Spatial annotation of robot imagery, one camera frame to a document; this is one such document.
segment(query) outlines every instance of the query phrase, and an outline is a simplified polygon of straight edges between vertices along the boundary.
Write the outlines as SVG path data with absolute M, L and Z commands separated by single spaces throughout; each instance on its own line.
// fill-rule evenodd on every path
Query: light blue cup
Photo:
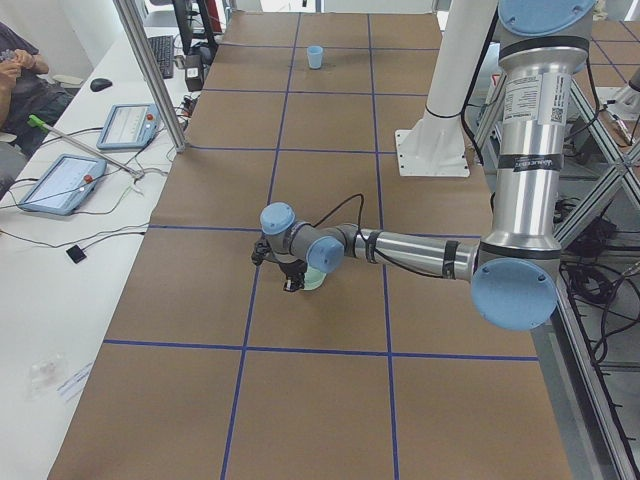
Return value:
M 322 67 L 322 54 L 324 50 L 318 45 L 312 45 L 307 48 L 307 58 L 309 59 L 309 68 L 317 70 Z

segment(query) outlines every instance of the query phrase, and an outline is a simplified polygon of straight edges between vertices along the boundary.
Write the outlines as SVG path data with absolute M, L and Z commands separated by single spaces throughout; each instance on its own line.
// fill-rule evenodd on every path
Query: blue joint cap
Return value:
M 322 273 L 331 273 L 342 263 L 344 246 L 335 238 L 317 239 L 307 250 L 307 263 Z
M 500 0 L 498 15 L 504 28 L 523 37 L 558 33 L 591 15 L 596 0 Z
M 471 279 L 471 298 L 486 320 L 508 330 L 530 330 L 543 324 L 557 303 L 549 274 L 518 258 L 483 264 Z
M 293 209 L 283 202 L 268 205 L 260 214 L 262 231 L 267 235 L 278 235 L 293 225 L 295 221 L 296 214 Z

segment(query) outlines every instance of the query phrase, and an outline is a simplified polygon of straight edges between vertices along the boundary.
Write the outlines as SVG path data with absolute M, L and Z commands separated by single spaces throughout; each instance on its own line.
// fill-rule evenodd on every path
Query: device screen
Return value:
M 34 190 L 26 203 L 41 207 L 60 208 L 84 183 L 84 176 L 95 166 L 95 162 L 80 158 L 65 158 L 47 175 Z
M 116 108 L 104 143 L 134 143 L 138 140 L 146 114 L 146 105 Z

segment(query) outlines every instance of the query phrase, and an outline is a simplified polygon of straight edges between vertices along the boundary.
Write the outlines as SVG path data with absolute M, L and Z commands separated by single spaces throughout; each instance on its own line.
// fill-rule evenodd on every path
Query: computer keyboard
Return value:
M 156 62 L 162 72 L 162 78 L 173 77 L 173 37 L 161 35 L 148 38 L 151 51 L 156 57 Z

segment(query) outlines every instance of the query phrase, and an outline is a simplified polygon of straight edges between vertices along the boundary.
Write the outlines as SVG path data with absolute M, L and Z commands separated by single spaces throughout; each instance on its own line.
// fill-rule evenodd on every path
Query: white table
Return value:
M 171 28 L 147 29 L 148 36 L 175 33 Z M 109 78 L 113 86 L 92 92 L 89 83 L 97 77 Z M 174 105 L 180 105 L 188 94 L 183 72 L 175 69 L 166 85 Z M 137 102 L 153 100 L 123 34 L 56 126 L 64 132 L 98 127 L 113 104 Z M 91 132 L 76 138 L 95 146 L 98 134 Z M 63 141 L 53 142 L 33 156 L 20 178 L 39 178 L 62 153 L 86 155 Z M 126 161 L 132 155 L 127 152 L 112 156 Z M 168 134 L 161 132 L 139 161 L 145 168 L 169 171 L 174 155 Z M 147 174 L 138 182 L 142 193 L 130 192 L 109 215 L 47 217 L 18 208 L 1 209 L 0 228 L 58 244 L 125 225 L 144 224 L 164 182 L 164 176 Z M 107 177 L 81 210 L 109 211 L 131 184 L 131 177 L 122 171 Z M 16 185 L 16 198 L 20 200 L 27 189 L 28 182 Z M 0 202 L 0 206 L 11 204 L 9 195 Z M 87 258 L 76 265 L 65 253 L 68 247 L 39 247 L 0 234 L 0 478 L 47 477 L 80 396 L 65 402 L 52 388 L 37 398 L 29 398 L 29 369 L 59 353 L 66 362 L 66 379 L 95 359 L 141 242 L 140 235 L 107 239 L 90 248 Z

